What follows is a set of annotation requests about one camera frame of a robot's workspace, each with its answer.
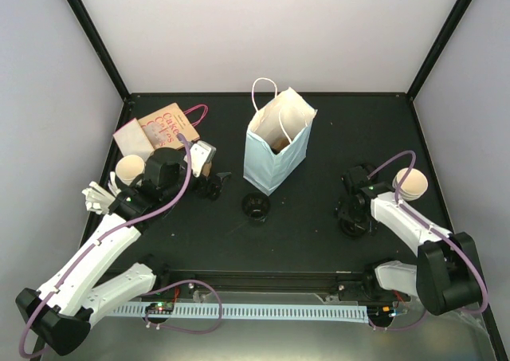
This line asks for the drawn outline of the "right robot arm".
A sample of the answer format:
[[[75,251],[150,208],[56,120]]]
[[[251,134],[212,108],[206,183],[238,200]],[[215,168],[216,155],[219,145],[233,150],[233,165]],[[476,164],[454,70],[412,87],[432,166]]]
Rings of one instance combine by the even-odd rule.
[[[488,305],[488,290],[480,271],[474,240],[452,233],[420,214],[386,182],[376,182],[369,166],[348,169],[341,177],[347,195],[339,200],[335,217],[351,239],[386,227],[416,256],[415,264],[379,261],[366,267],[367,295],[402,292],[418,298],[426,311],[443,313],[478,304]]]

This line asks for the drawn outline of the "brown pulp cup carrier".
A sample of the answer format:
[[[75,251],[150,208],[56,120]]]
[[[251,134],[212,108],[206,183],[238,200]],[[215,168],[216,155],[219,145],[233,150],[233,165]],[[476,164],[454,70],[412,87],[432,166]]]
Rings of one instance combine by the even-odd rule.
[[[283,150],[285,147],[287,147],[291,141],[289,141],[287,138],[283,137],[279,140],[277,140],[273,146],[273,148],[281,149]]]

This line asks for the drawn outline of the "light blue paper bag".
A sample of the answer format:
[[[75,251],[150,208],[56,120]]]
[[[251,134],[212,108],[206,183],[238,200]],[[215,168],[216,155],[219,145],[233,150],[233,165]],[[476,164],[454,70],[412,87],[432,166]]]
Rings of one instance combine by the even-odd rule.
[[[261,81],[274,89],[273,98],[260,107],[255,88]],[[306,158],[317,110],[293,88],[280,92],[276,82],[260,77],[251,88],[255,113],[245,135],[243,177],[269,196]]]

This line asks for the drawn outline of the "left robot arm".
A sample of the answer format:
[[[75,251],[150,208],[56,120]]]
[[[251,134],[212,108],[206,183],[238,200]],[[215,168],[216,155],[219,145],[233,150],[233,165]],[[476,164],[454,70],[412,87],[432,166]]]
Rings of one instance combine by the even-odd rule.
[[[37,289],[24,288],[18,294],[15,303],[25,322],[18,343],[23,359],[32,357],[25,350],[29,332],[46,343],[35,352],[36,356],[49,349],[67,355],[84,342],[93,326],[133,298],[161,296],[169,289],[177,291],[189,284],[213,290],[206,282],[195,279],[163,285],[168,269],[153,257],[145,257],[111,280],[99,282],[113,261],[141,237],[144,223],[170,211],[180,201],[192,177],[201,173],[214,153],[202,142],[185,142],[184,148],[186,154],[178,159],[186,164],[184,180],[167,204],[132,220],[105,214],[92,236],[53,277]]]

